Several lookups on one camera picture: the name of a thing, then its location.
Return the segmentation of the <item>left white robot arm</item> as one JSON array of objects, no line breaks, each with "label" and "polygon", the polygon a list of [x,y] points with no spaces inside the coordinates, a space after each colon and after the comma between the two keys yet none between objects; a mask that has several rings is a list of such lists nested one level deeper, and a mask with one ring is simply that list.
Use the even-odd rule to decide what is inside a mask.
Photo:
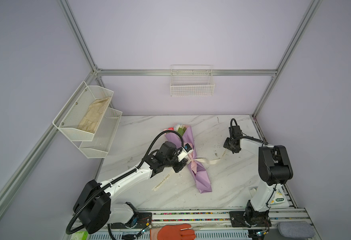
[{"label": "left white robot arm", "polygon": [[[154,150],[156,141],[165,134],[176,135],[180,146],[166,141],[158,150]],[[159,133],[138,165],[109,180],[100,183],[91,180],[86,183],[73,207],[74,214],[66,227],[66,234],[72,235],[82,229],[88,234],[94,234],[104,226],[110,229],[112,225],[135,228],[141,213],[130,202],[114,205],[114,201],[123,192],[154,177],[165,168],[172,168],[175,173],[180,172],[192,152],[192,146],[185,143],[178,132],[165,130]]]}]

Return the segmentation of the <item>white fake rose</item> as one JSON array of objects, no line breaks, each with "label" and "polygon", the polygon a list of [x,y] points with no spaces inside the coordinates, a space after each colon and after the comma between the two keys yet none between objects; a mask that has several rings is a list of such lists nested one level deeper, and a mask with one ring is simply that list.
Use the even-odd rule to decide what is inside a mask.
[{"label": "white fake rose", "polygon": [[187,126],[185,126],[185,125],[177,124],[174,126],[174,131],[179,133],[181,136],[184,135],[186,130],[187,130]]}]

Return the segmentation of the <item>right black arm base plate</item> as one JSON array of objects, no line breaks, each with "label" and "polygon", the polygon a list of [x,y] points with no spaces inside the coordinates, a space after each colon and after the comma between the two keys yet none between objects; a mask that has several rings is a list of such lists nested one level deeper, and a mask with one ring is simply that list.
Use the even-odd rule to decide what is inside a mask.
[{"label": "right black arm base plate", "polygon": [[268,216],[269,211],[257,212],[252,207],[246,207],[243,211],[229,212],[229,219],[232,227],[238,228],[261,228],[270,227],[271,222]]}]

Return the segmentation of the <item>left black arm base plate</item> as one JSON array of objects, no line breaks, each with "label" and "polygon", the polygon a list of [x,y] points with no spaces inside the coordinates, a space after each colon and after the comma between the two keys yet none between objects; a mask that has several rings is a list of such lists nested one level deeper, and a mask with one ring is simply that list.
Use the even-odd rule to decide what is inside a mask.
[{"label": "left black arm base plate", "polygon": [[132,203],[125,202],[112,206],[108,225],[111,229],[142,229],[152,218],[151,212],[140,212]]}]

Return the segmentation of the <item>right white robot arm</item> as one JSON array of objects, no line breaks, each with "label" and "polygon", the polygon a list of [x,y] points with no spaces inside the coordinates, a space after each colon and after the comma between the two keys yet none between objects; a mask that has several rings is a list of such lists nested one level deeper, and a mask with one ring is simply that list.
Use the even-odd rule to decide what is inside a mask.
[{"label": "right white robot arm", "polygon": [[293,177],[293,170],[285,146],[269,145],[261,139],[243,133],[236,119],[230,120],[229,137],[223,147],[233,154],[246,150],[258,158],[260,183],[255,194],[242,212],[231,212],[234,224],[241,227],[258,227],[268,224],[268,213],[277,188]]}]

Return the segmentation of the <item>pink purple wrapping paper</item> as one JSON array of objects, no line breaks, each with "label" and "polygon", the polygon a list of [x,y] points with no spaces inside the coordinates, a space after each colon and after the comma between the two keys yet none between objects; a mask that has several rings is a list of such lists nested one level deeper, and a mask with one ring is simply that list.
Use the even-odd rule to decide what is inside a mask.
[{"label": "pink purple wrapping paper", "polygon": [[168,128],[168,130],[178,132],[183,139],[184,144],[189,144],[193,152],[188,155],[190,162],[187,168],[195,182],[195,186],[201,194],[211,193],[212,187],[211,182],[207,173],[207,170],[203,166],[202,162],[197,160],[196,147],[194,144],[194,137],[191,126],[189,125],[176,125],[174,127]]}]

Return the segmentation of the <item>cream ribbon roll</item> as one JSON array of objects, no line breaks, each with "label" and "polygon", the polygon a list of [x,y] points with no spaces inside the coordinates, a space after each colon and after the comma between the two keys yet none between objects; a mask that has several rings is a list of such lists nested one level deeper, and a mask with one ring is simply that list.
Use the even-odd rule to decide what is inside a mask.
[{"label": "cream ribbon roll", "polygon": [[211,183],[206,171],[206,168],[203,164],[215,165],[219,163],[221,160],[225,159],[226,150],[223,152],[222,156],[218,159],[208,160],[205,158],[192,159],[187,162],[187,168],[189,169],[199,192],[209,193],[212,192]]}]

